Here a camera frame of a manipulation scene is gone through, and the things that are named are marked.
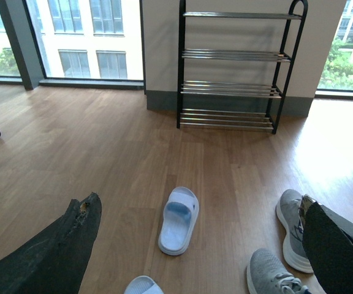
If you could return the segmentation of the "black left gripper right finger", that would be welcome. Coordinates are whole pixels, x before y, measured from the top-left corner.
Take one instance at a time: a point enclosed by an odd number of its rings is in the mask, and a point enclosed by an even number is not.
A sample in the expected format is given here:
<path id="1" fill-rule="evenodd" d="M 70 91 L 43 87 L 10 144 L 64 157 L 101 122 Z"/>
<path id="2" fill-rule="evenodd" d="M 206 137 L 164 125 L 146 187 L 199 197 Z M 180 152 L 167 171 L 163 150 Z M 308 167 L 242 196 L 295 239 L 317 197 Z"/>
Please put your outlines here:
<path id="1" fill-rule="evenodd" d="M 353 223 L 309 195 L 298 211 L 303 248 L 325 293 L 353 293 Z"/>

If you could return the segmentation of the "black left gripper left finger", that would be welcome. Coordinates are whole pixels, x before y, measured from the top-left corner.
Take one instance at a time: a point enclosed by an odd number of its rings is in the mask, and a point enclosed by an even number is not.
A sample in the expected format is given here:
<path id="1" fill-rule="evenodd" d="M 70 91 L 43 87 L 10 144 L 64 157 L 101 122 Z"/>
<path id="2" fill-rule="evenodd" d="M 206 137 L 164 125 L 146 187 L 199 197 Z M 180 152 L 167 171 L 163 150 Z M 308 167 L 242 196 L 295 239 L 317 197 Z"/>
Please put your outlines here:
<path id="1" fill-rule="evenodd" d="M 96 193 L 0 260 L 0 293 L 78 293 L 97 238 L 102 203 Z"/>

